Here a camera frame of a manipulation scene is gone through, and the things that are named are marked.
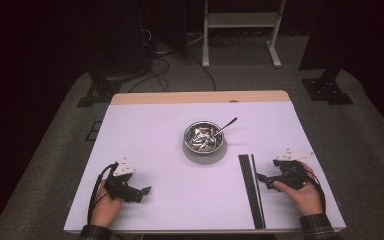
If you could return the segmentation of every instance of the motion capture device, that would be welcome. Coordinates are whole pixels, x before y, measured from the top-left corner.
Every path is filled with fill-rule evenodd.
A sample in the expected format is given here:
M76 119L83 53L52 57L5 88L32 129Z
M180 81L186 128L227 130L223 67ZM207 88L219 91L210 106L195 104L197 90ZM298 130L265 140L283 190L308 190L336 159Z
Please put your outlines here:
M127 184L127 181L133 176L133 172L133 167L126 160L123 160L120 164L116 162L113 165L104 185L111 199L121 198L125 202L140 203L143 196L151 191L151 187L139 190Z
M110 173L105 181L104 188L107 190L107 194L111 199L121 198L125 202L136 202L140 203L143 196L147 195L151 191L151 187L142 188L142 190L130 187L127 183L129 179L133 176L135 169L132 165L126 160L123 159L120 163L115 162L107 166L102 173L98 176L96 180L95 187L92 192L92 196L89 202L89 212L88 212L88 224L92 218L92 211L97 202L101 199L98 199L95 202L96 194L98 192L99 185L101 184L103 175L105 172L110 169Z
M264 182L267 189L278 190L275 186L273 186L274 181L282 182L295 190L299 190L305 186L308 178L307 171L298 161L273 160L273 164L275 167L280 169L282 172L281 175L267 177L257 173L258 180L260 182Z
M257 173L258 180L260 182L264 182L266 184L267 189L275 189L279 191L279 189L273 186L274 181L282 182L295 190L303 188L307 184L307 182L310 182L317 189L320 195L320 201L322 203L323 212L326 213L326 199L323 189L320 186L319 180L312 172L305 170L304 166L297 160L284 161L275 159L273 160L273 164L275 167L278 167L280 169L280 172L282 173L281 175L267 177L265 175ZM308 173L313 175L317 182L316 180L308 176Z

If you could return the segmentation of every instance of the black cable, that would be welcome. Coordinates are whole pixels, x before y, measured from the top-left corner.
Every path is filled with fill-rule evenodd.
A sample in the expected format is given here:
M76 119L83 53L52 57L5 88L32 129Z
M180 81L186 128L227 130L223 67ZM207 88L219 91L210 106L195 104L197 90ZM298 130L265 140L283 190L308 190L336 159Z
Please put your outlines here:
M323 213L326 213L326 197L324 195L324 192L323 192L323 189L322 189L322 186L320 185L320 181L319 179L317 178L317 176L308 171L308 170L305 170L307 173L310 173L311 175L313 175L313 177L317 180L317 182L312 179L310 176L308 176L307 174L302 174L300 172L298 172L297 170L295 169L292 169L292 168L288 168L288 170L294 172L294 173L297 173L303 177L305 177L307 179L307 181L309 181L311 184L313 184L313 186L316 188L317 192L319 193L319 196L320 196L320 201L321 201L321 204L322 204L322 208L323 208Z
M108 80L108 81L109 81L110 83L113 83L113 84L124 83L124 82L126 82L126 81L131 81L131 80L135 80L135 79L138 79L138 78L140 78L140 77L143 77L143 76L145 76L145 75L148 73L148 71L149 71L149 70L147 70L147 71L143 71L143 72L138 73L138 74L133 74L132 77L124 77L124 78L122 78L122 79L111 80L111 81Z
M96 200L96 202L95 202L95 206L96 206L96 204L99 202L99 201L101 201L105 196L107 196L108 195L108 192L107 193L105 193L102 197L100 197L98 200Z
M112 168L114 166L117 166L117 164L111 164L109 166L107 166L101 174L99 174L98 178L96 179L96 183L95 183L95 186L93 187L93 191L92 191L92 196L90 197L90 201L89 201L89 210L88 210L88 213L87 213L87 224L90 224L90 220L92 219L92 212L93 212L93 209L95 208L95 198L96 198L96 193L98 192L98 188L99 188L99 185L101 185L101 181L102 181L102 178L105 174L105 172L109 169L109 168Z
M170 81L162 77L160 77L160 79L167 83L167 85L165 86L165 91L170 92L170 90L168 89L168 87L170 86Z
M166 72L170 69L170 63L169 63L167 60L162 59L162 58L159 58L159 60L165 62L165 63L167 64L167 68L166 68L162 73L159 73L159 74L155 74L155 73L153 73L153 72L151 71L151 73L153 73L154 76L145 78L145 79L143 79L142 81L136 83L136 84L130 89L129 93L131 93L131 92L133 91L133 89L135 89L135 88L136 88L137 86L139 86L140 84L142 84L142 83L144 83L144 82L146 82L146 81L148 81L148 80L151 80L151 79L153 79L153 78L159 77L159 76L163 75L164 73L166 73Z
M157 66L157 67L160 67L160 58L157 58L157 60L158 60L158 66ZM150 70L150 72L157 78L158 83L160 84L161 89L163 90L163 92L166 92L166 89L165 89L165 87L163 86L163 83L161 82L161 78L160 78L160 76L158 76L157 74L155 74L152 70Z
M238 40L237 41L234 41L228 37L220 37L220 36L214 36L212 38L210 38L210 42L208 43L208 46L210 47L214 47L214 48L228 48L228 47L231 47L231 46L234 46L236 44L239 44L241 43L241 38L240 36L235 36ZM212 43L213 40L219 40L218 43Z
M217 88L216 88L216 82L214 81L214 78L213 76L211 76L211 74L208 72L208 70L206 68L204 68L202 66L202 63L198 60L198 58L196 58L193 54L191 54L190 52L187 52L189 55L191 55L195 61L199 64L199 66L201 66L202 69L204 69L204 71L208 74L208 76L210 77L211 81L213 82L213 90L214 91L217 91Z

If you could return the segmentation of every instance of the white tabletop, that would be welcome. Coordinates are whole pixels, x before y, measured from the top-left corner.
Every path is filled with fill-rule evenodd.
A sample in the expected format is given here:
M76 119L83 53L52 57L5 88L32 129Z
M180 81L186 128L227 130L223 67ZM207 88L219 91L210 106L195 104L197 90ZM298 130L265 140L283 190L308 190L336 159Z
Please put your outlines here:
M274 176L280 175L280 171L273 166L272 160L286 148L313 151L292 102L284 97L286 93L281 92L282 97L274 101L236 102L241 99L239 95L264 93L267 92L225 92L225 96L229 95L223 98L226 101L211 103L182 100L168 103L159 102L156 97L154 103L135 101L136 104L132 104L119 101L122 94L115 97L118 100L108 107L64 230L81 231L86 224L88 204L98 174L124 157L136 169L129 185L138 189L152 186L152 189L141 203L123 204L119 218L110 227L116 232L283 232L300 229L299 213L292 201L283 193L267 190L264 183L260 183L259 188L266 229L255 230L254 227L238 155L253 154L257 172ZM143 99L150 95L139 96ZM238 96L234 97L236 101L230 102L232 96ZM238 120L224 131L227 151L220 161L204 165L188 158L182 144L183 133L190 124L206 120L223 126L234 117ZM316 156L302 161L313 168L321 182L332 226L344 228L345 223Z

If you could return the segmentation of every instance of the white shelf frame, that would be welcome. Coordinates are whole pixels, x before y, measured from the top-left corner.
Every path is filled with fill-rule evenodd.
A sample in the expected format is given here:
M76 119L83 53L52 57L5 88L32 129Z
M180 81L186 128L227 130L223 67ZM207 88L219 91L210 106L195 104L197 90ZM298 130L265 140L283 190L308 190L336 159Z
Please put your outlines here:
M266 41L267 48L276 68L281 68L282 64L274 47L280 23L282 22L283 10L286 0L281 0L277 12L261 13L209 13L208 0L205 0L204 8L204 44L202 47L202 66L210 67L208 51L208 30L210 28L243 28L243 27L273 27L271 40Z

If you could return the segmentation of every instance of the dark background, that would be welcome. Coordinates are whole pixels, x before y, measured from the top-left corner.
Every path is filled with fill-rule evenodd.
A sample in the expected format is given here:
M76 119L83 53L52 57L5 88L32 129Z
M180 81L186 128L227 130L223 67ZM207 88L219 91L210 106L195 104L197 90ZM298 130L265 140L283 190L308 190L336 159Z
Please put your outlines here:
M135 1L125 2L134 6ZM251 11L256 9L254 6L266 10L277 6L277 1L268 1L267 5L252 0L210 2L212 11ZM108 23L89 15L96 25L85 26L81 13L79 18L75 9L81 3L0 0L0 213L76 79L88 71L114 67L108 41L94 40L90 35L91 29L102 31ZM202 29L202 4L203 1L185 1L188 31ZM288 1L281 32L307 34L312 29L301 69L324 68L336 49L341 49L345 53L340 56L344 69L362 83L384 116L384 2ZM143 56L144 52L129 54L127 59ZM141 59L128 70L122 69L120 62L115 68L146 70Z

